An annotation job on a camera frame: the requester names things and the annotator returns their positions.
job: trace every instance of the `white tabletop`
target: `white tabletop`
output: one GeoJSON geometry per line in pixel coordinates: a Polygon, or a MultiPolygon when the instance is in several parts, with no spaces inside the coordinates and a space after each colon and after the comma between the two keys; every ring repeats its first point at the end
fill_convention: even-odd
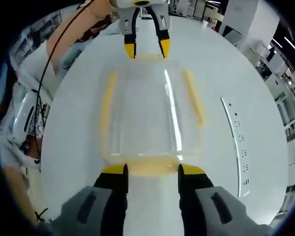
{"type": "MultiPolygon", "coordinates": [[[[138,54],[157,52],[149,24],[140,22],[138,54]]],[[[173,17],[170,37],[168,58],[193,72],[205,111],[201,156],[185,161],[204,169],[214,185],[237,196],[236,154],[221,97],[236,100],[251,162],[250,193],[240,200],[251,219],[270,223],[285,196],[288,152],[269,90],[234,46],[211,29],[202,29],[200,22],[173,17]]],[[[73,64],[55,95],[42,149],[43,194],[52,218],[59,216],[65,201],[84,186],[93,185],[105,166],[97,138],[100,84],[103,69],[124,60],[128,57],[121,35],[97,38],[73,64]]],[[[177,175],[131,177],[124,235],[183,235],[178,203],[177,175]]]]}

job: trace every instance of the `white wall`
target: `white wall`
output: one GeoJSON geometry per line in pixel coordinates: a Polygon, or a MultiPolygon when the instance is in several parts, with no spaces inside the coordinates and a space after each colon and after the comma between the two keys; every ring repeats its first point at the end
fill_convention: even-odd
{"type": "Polygon", "coordinates": [[[225,16],[220,27],[220,34],[226,25],[242,35],[237,48],[245,53],[258,41],[267,46],[277,29],[279,16],[265,0],[229,0],[225,16]]]}
{"type": "Polygon", "coordinates": [[[258,0],[229,0],[220,33],[228,25],[246,36],[254,19],[257,5],[258,0]]]}
{"type": "Polygon", "coordinates": [[[275,34],[279,21],[280,17],[272,7],[264,0],[259,0],[246,43],[253,44],[256,40],[260,40],[265,46],[268,46],[275,34]]]}

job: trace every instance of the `clear plastic container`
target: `clear plastic container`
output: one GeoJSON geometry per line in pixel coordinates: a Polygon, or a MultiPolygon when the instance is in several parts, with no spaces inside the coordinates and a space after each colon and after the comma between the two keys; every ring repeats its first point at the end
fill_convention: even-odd
{"type": "Polygon", "coordinates": [[[134,175],[176,172],[199,153],[201,110],[192,78],[172,60],[132,59],[106,79],[102,156],[134,175]]]}

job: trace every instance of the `power outlet strip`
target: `power outlet strip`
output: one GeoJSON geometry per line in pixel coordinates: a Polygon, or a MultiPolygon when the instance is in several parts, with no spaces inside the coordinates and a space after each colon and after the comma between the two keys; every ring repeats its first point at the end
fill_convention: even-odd
{"type": "Polygon", "coordinates": [[[250,156],[247,148],[247,136],[235,100],[221,97],[221,101],[233,136],[238,169],[238,197],[240,198],[250,192],[250,156]]]}

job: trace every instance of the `black wire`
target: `black wire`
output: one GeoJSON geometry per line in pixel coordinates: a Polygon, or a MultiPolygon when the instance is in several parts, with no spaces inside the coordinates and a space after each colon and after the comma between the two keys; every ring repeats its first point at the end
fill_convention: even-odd
{"type": "Polygon", "coordinates": [[[86,4],[81,11],[79,11],[73,18],[72,20],[68,23],[68,25],[65,27],[65,29],[63,30],[63,32],[61,33],[61,35],[59,36],[58,40],[56,41],[50,55],[49,55],[49,58],[47,60],[47,63],[46,63],[46,66],[44,68],[44,71],[43,71],[43,74],[41,76],[41,79],[39,81],[39,87],[38,87],[38,91],[37,91],[37,98],[36,98],[36,106],[35,106],[35,113],[34,113],[34,135],[35,135],[35,141],[36,141],[36,146],[37,146],[37,151],[39,153],[39,156],[41,155],[41,149],[38,148],[38,142],[37,142],[37,136],[36,136],[36,125],[37,125],[37,106],[38,106],[38,101],[40,100],[40,96],[39,96],[39,93],[40,93],[40,90],[41,90],[41,86],[42,86],[42,82],[43,82],[43,79],[44,79],[44,76],[45,76],[45,73],[46,73],[46,70],[47,70],[47,67],[48,67],[48,64],[51,60],[51,57],[53,56],[54,54],[54,51],[59,43],[59,41],[61,40],[62,36],[64,35],[64,33],[67,31],[67,29],[70,27],[70,25],[75,21],[75,19],[86,9],[89,7],[90,4],[92,4],[95,0],[91,0],[88,4],[86,4]]]}
{"type": "Polygon", "coordinates": [[[41,218],[41,216],[48,210],[48,208],[44,209],[40,214],[35,211],[36,220],[40,220],[41,222],[45,222],[45,219],[41,218]]]}

